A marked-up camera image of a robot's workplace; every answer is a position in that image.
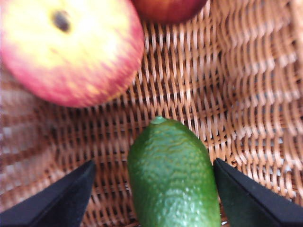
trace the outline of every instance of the green avocado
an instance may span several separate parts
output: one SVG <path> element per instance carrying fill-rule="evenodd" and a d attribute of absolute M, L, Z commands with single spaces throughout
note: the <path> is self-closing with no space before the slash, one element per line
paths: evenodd
<path fill-rule="evenodd" d="M 208 152 L 180 122 L 152 120 L 131 146 L 128 171 L 142 227 L 221 226 Z"/>

